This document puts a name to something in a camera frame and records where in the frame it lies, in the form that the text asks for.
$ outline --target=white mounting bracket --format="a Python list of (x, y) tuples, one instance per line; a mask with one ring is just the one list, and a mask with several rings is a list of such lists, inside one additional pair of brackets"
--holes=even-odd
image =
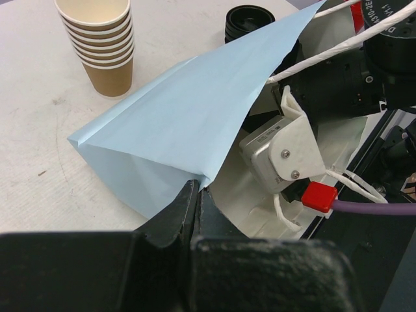
[[(325, 174), (311, 125), (291, 94), (290, 86), (283, 89), (281, 109), (292, 122), (276, 133), (268, 149), (268, 158), (278, 175), (284, 180), (296, 181)], [(289, 151), (290, 155), (284, 157), (283, 151)]]

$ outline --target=light blue paper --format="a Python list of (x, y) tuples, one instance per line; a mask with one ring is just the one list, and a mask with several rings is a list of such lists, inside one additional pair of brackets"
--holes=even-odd
[(215, 179), (266, 80), (323, 2), (177, 64), (68, 140), (120, 200), (153, 217), (189, 179)]

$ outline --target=black lens cap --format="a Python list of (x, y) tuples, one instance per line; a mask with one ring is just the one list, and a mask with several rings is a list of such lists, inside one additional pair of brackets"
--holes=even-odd
[(272, 13), (260, 6), (236, 6), (227, 13), (226, 43), (273, 23), (275, 20)]

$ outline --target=paper cup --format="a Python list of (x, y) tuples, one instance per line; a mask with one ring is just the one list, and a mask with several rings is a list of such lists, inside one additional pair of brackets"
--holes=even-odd
[(126, 30), (126, 28), (129, 26), (129, 23), (131, 21), (131, 13), (129, 11), (127, 18), (123, 21), (123, 23), (119, 24), (119, 26), (107, 30), (107, 31), (86, 31), (84, 29), (78, 28), (71, 23), (68, 23), (64, 18), (62, 18), (62, 22), (65, 24), (67, 29), (70, 29), (75, 34), (78, 34), (79, 36), (85, 37), (85, 38), (91, 38), (91, 39), (106, 39), (111, 38), (114, 36), (117, 36), (118, 34), (121, 34)]
[(117, 34), (116, 36), (111, 36), (110, 38), (101, 38), (101, 39), (86, 38), (84, 36), (80, 36), (79, 34), (76, 34), (67, 26), (65, 26), (65, 28), (72, 38), (75, 38), (84, 44), (88, 44), (90, 46), (105, 47), (105, 46), (111, 46), (111, 45), (117, 44), (118, 42), (121, 42), (124, 39), (126, 39), (129, 36), (131, 29), (133, 28), (133, 22), (130, 19), (129, 25), (121, 33)]
[(123, 23), (130, 0), (55, 0), (68, 23), (87, 31), (106, 31)]
[(104, 59), (98, 59), (98, 58), (91, 58), (83, 55), (78, 50), (75, 49), (75, 53), (83, 60), (87, 61), (88, 63), (95, 64), (97, 66), (113, 66), (117, 65), (117, 62), (123, 62), (125, 61), (130, 54), (133, 52), (135, 48), (135, 45), (132, 44), (131, 47), (127, 50), (121, 53), (121, 55), (118, 55), (117, 57), (107, 57)]
[(112, 46), (108, 45), (108, 46), (103, 46), (103, 47), (96, 47), (94, 45), (84, 44), (72, 36), (70, 36), (70, 40), (71, 40), (72, 45), (77, 49), (81, 48), (91, 53), (113, 53), (113, 52), (117, 52), (120, 49), (123, 49), (125, 46), (128, 46), (130, 41), (133, 41), (133, 35), (134, 35), (134, 32), (133, 30), (131, 30), (131, 32), (129, 33), (129, 36), (127, 36), (127, 38), (124, 39), (123, 41), (117, 44), (113, 44)]
[(75, 49), (75, 52), (79, 52), (85, 57), (89, 57), (94, 60), (110, 60), (110, 59), (116, 59), (124, 55), (124, 53), (126, 53), (127, 50), (130, 49), (132, 45), (133, 45), (133, 41), (130, 40), (127, 43), (127, 45), (123, 46), (121, 49), (116, 50), (114, 52), (110, 52), (110, 53), (95, 53), (95, 52), (87, 51), (79, 46), (76, 46), (75, 44), (73, 45), (73, 47)]
[(92, 85), (100, 94), (114, 97), (130, 90), (133, 79), (133, 53), (124, 62), (109, 67), (96, 66), (83, 59), (81, 62)]

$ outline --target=white table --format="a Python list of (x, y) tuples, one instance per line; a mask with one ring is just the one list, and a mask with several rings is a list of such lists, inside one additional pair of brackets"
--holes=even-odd
[[(296, 9), (256, 0), (276, 19)], [(244, 0), (132, 0), (132, 91), (175, 63), (224, 44)], [(52, 0), (0, 5), (0, 232), (130, 230), (146, 219), (118, 201), (66, 138), (120, 99), (99, 95)]]

